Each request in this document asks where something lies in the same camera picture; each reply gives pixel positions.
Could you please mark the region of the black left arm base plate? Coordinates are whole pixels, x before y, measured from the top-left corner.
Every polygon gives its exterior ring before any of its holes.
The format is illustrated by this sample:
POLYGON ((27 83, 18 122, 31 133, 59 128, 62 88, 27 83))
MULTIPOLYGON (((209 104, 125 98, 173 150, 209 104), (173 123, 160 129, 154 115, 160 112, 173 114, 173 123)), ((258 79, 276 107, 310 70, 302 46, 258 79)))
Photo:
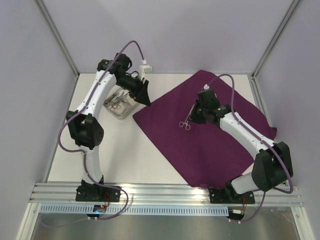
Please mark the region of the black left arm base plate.
POLYGON ((110 187, 102 187, 81 181, 76 189, 76 202, 111 202, 118 203, 120 201, 121 191, 110 187))

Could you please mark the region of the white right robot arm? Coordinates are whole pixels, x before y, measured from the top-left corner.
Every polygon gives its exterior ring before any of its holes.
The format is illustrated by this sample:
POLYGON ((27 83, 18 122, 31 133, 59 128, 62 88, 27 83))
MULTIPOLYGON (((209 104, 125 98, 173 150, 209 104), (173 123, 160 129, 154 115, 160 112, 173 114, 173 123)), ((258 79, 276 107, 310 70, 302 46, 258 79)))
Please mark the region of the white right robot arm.
POLYGON ((248 192, 277 190, 278 185, 285 181, 289 182, 290 187, 286 194, 293 192, 289 146, 283 141, 276 143, 258 132, 241 118, 232 104, 221 105, 213 89, 197 93, 189 120, 197 124, 214 124, 237 140, 254 160, 251 172, 226 184, 228 201, 236 203, 248 192))

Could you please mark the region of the steel forceps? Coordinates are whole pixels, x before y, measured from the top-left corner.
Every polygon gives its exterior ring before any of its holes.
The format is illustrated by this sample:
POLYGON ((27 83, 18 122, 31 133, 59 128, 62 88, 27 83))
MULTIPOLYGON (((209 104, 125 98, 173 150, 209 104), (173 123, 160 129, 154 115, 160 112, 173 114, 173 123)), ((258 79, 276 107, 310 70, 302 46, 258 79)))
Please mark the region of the steel forceps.
POLYGON ((194 106, 192 106, 191 109, 189 110, 189 113, 188 113, 187 117, 185 118, 185 120, 180 121, 178 124, 178 126, 180 128, 184 128, 186 131, 189 131, 191 129, 191 126, 189 124, 189 119, 190 119, 190 115, 191 115, 193 109, 194 109, 194 106))
POLYGON ((115 110, 119 110, 121 108, 121 105, 120 104, 113 104, 113 105, 110 105, 110 110, 112 112, 114 112, 115 110))

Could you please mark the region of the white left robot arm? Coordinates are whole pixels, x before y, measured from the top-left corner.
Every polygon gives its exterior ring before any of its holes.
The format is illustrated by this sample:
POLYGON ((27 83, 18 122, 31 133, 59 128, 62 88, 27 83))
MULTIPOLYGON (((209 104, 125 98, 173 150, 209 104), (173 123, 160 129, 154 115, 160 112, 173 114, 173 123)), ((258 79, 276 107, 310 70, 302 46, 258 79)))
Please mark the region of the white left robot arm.
POLYGON ((106 97, 114 86, 119 86, 127 90, 129 97, 135 102, 151 105, 148 95, 149 82, 145 79, 145 72, 152 67, 143 59, 137 76, 132 76, 127 72, 131 66, 131 59, 123 53, 118 54, 114 60, 101 60, 94 82, 83 102, 76 111, 68 111, 66 115, 70 136, 84 157, 82 179, 91 184, 87 194, 95 201, 102 199, 105 194, 105 188, 100 185, 104 181, 99 158, 104 129, 98 119, 106 97))

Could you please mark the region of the clear packet beige gauze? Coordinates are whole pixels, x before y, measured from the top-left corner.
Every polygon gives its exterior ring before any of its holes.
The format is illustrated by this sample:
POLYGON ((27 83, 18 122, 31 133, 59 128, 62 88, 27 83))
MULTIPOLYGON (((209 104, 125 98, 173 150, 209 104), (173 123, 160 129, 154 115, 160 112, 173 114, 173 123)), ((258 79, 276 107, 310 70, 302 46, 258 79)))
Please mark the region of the clear packet beige gauze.
POLYGON ((127 100, 128 102, 131 104, 131 105, 135 105, 137 102, 130 96, 127 97, 127 100))

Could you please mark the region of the black handled scissors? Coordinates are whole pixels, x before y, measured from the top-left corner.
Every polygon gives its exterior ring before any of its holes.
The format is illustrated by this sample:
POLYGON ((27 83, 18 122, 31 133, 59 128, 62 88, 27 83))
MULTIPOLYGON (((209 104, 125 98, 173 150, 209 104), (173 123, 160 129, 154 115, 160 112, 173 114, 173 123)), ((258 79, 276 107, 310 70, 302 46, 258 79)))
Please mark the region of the black handled scissors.
POLYGON ((124 97, 124 95, 127 93, 126 90, 122 89, 120 90, 115 97, 112 98, 112 100, 110 101, 110 105, 111 106, 115 106, 118 105, 119 102, 122 100, 122 98, 124 97))

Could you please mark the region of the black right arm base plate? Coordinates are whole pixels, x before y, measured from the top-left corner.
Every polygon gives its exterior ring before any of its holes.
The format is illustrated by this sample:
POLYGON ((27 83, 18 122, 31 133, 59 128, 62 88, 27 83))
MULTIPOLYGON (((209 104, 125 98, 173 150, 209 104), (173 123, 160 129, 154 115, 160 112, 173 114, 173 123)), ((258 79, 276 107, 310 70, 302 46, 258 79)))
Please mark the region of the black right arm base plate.
POLYGON ((256 203, 255 197, 252 191, 248 191, 242 194, 235 192, 233 188, 215 189, 209 188, 209 200, 211 204, 249 204, 256 203))

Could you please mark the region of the purple cloth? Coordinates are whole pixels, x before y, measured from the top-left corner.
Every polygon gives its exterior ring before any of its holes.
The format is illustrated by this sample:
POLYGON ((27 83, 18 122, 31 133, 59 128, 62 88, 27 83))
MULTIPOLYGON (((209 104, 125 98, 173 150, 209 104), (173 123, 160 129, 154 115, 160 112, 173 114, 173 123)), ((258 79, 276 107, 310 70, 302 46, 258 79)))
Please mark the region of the purple cloth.
POLYGON ((252 127, 274 140, 277 129, 265 115, 228 83, 211 72, 200 70, 173 90, 133 115, 149 140, 192 187, 223 189, 253 164, 253 158, 231 135, 211 123, 180 127, 198 92, 209 84, 222 105, 234 109, 252 127))

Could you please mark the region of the steel instrument tray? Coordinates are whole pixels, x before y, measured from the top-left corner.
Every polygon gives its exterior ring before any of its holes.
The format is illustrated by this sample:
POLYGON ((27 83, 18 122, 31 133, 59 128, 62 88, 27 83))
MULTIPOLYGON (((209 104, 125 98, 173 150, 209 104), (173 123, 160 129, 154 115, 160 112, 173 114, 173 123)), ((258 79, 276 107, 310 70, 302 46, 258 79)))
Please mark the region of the steel instrument tray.
POLYGON ((103 103, 103 106, 106 108, 107 111, 109 111, 116 119, 123 120, 125 119, 133 110, 135 110, 140 104, 136 102, 135 105, 132 105, 128 102, 127 97, 130 96, 129 91, 123 96, 122 100, 118 103, 121 105, 120 109, 117 109, 115 111, 110 110, 110 101, 113 97, 120 91, 120 90, 126 90, 124 88, 118 88, 115 92, 113 92, 109 97, 107 97, 103 103))

